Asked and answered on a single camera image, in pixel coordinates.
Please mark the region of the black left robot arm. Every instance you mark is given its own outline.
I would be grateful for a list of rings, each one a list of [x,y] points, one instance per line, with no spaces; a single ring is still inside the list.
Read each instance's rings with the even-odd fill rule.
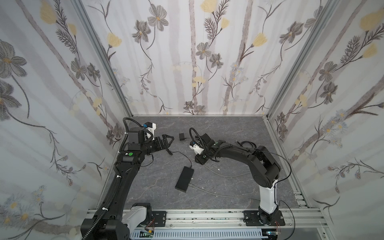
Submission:
[[[128,220],[124,220],[125,202],[145,157],[168,149],[175,138],[165,134],[156,137],[156,124],[151,122],[140,124],[132,118],[123,118],[123,123],[123,142],[113,166],[115,178],[94,216],[84,219],[81,225],[84,240],[128,240],[138,225],[152,220],[150,205],[134,206]]]

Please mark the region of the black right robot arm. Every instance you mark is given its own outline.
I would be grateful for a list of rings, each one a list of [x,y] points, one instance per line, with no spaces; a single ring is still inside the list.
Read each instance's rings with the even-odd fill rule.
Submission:
[[[204,165],[208,160],[228,158],[249,167],[254,181],[260,188],[260,204],[258,221],[261,225],[269,226],[278,220],[279,206],[277,203],[277,183],[280,182],[281,166],[274,156],[264,146],[247,148],[235,146],[225,141],[214,141],[207,134],[199,140],[190,142],[190,149],[195,152],[195,161]]]

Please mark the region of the black network switch box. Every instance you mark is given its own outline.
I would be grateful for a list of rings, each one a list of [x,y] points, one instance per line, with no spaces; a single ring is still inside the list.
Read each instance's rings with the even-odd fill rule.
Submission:
[[[176,183],[175,189],[186,193],[192,180],[194,171],[195,170],[192,167],[184,167]]]

